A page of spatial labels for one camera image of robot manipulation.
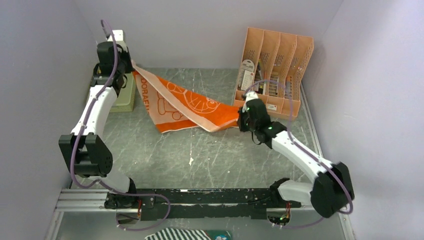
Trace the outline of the green perforated plastic basket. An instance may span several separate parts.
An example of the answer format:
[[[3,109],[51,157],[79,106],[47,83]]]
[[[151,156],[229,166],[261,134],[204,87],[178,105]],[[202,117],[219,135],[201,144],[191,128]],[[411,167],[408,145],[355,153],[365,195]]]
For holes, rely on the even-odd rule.
[[[124,85],[110,109],[110,113],[125,113],[134,110],[136,83],[131,73],[124,75]]]

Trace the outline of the orange and cream towel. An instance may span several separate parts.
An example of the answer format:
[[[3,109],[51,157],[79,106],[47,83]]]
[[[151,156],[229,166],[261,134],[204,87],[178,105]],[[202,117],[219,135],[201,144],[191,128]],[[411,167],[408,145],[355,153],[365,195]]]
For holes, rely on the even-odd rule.
[[[131,63],[141,101],[160,133],[196,127],[214,133],[237,126],[238,107],[185,89],[138,67],[134,60]]]

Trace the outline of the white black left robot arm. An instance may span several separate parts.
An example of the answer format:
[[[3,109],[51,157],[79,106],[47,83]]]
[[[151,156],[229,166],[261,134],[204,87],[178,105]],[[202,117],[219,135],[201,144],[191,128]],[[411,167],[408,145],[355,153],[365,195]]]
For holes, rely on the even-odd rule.
[[[126,75],[134,69],[123,40],[99,43],[97,56],[83,113],[71,133],[60,136],[58,145],[75,185],[87,189],[100,184],[109,191],[104,208],[129,209],[140,202],[135,183],[113,167],[113,155],[102,135],[110,110],[126,86]]]

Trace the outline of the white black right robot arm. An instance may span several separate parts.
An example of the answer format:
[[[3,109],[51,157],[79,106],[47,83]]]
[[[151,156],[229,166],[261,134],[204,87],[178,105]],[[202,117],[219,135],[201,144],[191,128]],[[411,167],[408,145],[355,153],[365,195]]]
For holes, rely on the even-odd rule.
[[[307,148],[278,121],[272,121],[265,103],[255,92],[245,95],[238,110],[241,132],[251,132],[259,144],[282,154],[311,181],[310,184],[287,180],[270,193],[270,202],[282,207],[288,201],[311,205],[323,218],[335,213],[353,212],[355,198],[351,175],[343,162],[331,162]]]

